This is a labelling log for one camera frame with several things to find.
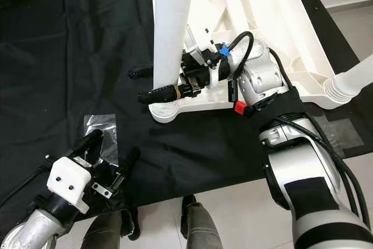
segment gray pant leg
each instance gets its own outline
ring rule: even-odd
[[[97,217],[83,239],[81,249],[119,249],[121,212],[110,212]]]
[[[188,206],[187,249],[223,249],[214,221],[198,202]]]

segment white cylindrical pole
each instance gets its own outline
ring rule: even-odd
[[[191,0],[155,0],[153,87],[176,85]]]
[[[328,79],[325,84],[326,94],[341,103],[347,103],[370,83],[373,82],[373,55],[346,72]]]
[[[249,25],[246,20],[244,8],[241,0],[225,0],[229,18],[231,19],[235,35],[239,35],[243,31],[249,30]]]

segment red clip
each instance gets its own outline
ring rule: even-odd
[[[239,115],[244,115],[245,107],[247,106],[246,103],[238,101],[235,103],[234,111],[236,111]]]

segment black cable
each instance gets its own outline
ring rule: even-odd
[[[324,141],[324,143],[327,144],[330,149],[333,149],[332,145],[330,144],[330,142],[329,142],[328,138],[326,137],[324,131],[322,130],[322,128],[320,127],[320,125],[316,122],[316,120],[314,119],[314,117],[310,113],[308,113],[308,112],[305,113],[305,115],[309,119],[309,121],[311,122],[311,124],[316,128],[317,132],[320,134],[320,137],[322,138],[322,140]],[[357,206],[356,206],[355,197],[354,197],[354,194],[352,192],[349,180],[346,177],[346,174],[345,174],[345,172],[343,170],[338,170],[338,171],[339,171],[339,174],[340,174],[340,178],[342,179],[342,182],[343,182],[343,185],[344,185],[344,189],[346,190],[347,198],[349,199],[349,204],[350,204],[350,207],[351,207],[351,211],[353,213],[355,213],[356,216],[359,216],[359,212],[358,212]]]
[[[254,35],[252,35],[252,33],[250,31],[244,31],[242,33],[240,33],[240,35],[238,35],[233,41],[232,43],[228,46],[228,50],[229,52],[231,50],[233,50],[233,48],[245,37],[249,37],[249,45],[247,46],[247,50],[246,50],[246,53],[244,55],[244,57],[242,58],[240,64],[238,64],[238,67],[237,69],[234,71],[233,73],[233,81],[237,80],[238,76],[240,75],[244,65],[245,65],[245,62],[247,61],[247,59],[249,58],[249,54],[252,50],[252,46],[254,45]]]
[[[11,191],[6,197],[0,202],[0,208],[3,207],[4,204],[8,200],[10,200],[15,194],[17,194],[20,190],[22,190],[28,183],[33,181],[38,175],[41,173],[50,170],[47,166],[40,166],[31,176],[24,180],[21,184],[19,184],[13,191]]]
[[[280,60],[280,57],[279,57],[279,56],[276,54],[276,52],[275,52],[273,49],[271,49],[271,48],[269,48],[269,52],[270,52],[270,54],[273,55],[273,57],[275,58],[275,60],[276,60],[276,62],[277,62],[277,64],[278,64],[278,66],[279,66],[279,69],[280,69],[281,75],[282,75],[282,77],[284,77],[284,80],[285,80],[285,82],[286,82],[286,84],[287,84],[287,87],[290,89],[291,87],[293,87],[293,84],[291,83],[289,77],[287,76],[287,74],[286,74],[286,72],[285,72],[285,69],[284,69],[284,66],[282,65],[282,62],[281,62],[281,60]]]
[[[298,131],[306,134],[307,136],[312,138],[317,144],[322,146],[330,154],[330,156],[332,157],[336,167],[338,169],[342,170],[343,172],[345,172],[347,177],[350,179],[352,185],[354,186],[356,196],[357,196],[357,200],[358,200],[359,206],[360,206],[361,217],[362,217],[365,225],[370,229],[369,213],[368,213],[367,203],[365,202],[364,193],[363,193],[363,191],[360,187],[360,184],[359,184],[356,176],[350,170],[350,168],[347,166],[347,164],[345,164],[345,162],[339,157],[339,155],[336,152],[334,152],[333,149],[331,149],[329,147],[328,144],[324,143],[324,141],[319,136],[315,135],[313,132],[307,130],[306,128],[304,128],[304,127],[302,127],[302,126],[300,126],[300,125],[298,125],[298,124],[296,124],[292,121],[285,120],[284,118],[277,117],[277,118],[275,118],[275,120],[278,121],[278,122],[281,122],[282,124],[290,125],[293,128],[297,129]]]

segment clear plastic bag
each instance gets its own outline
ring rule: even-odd
[[[85,135],[95,129],[103,132],[100,158],[118,166],[117,122],[115,114],[84,116]]]

